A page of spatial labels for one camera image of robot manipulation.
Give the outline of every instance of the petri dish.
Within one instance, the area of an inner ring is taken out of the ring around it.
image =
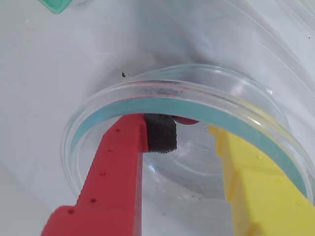
[[[64,172],[78,196],[102,135],[120,116],[156,113],[200,122],[177,125],[178,148],[143,159],[143,235],[231,235],[221,160],[208,125],[267,154],[314,204],[315,168],[290,133],[270,89],[226,68],[183,64],[135,76],[89,98],[70,118],[61,144]]]

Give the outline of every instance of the white background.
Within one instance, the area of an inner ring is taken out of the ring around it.
[[[68,118],[122,70],[203,62],[240,71],[273,90],[315,160],[315,3],[249,2],[90,0],[53,15],[38,1],[0,1],[0,160],[38,199],[40,219],[75,203],[59,149]]]

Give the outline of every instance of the clear plastic container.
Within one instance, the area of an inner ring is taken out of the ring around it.
[[[135,76],[93,95],[62,139],[65,174],[78,196],[102,135],[122,115],[158,113],[199,120],[177,125],[178,149],[144,154],[143,235],[231,235],[221,160],[208,125],[252,143],[315,202],[315,168],[291,135],[270,89],[218,66],[183,64]]]

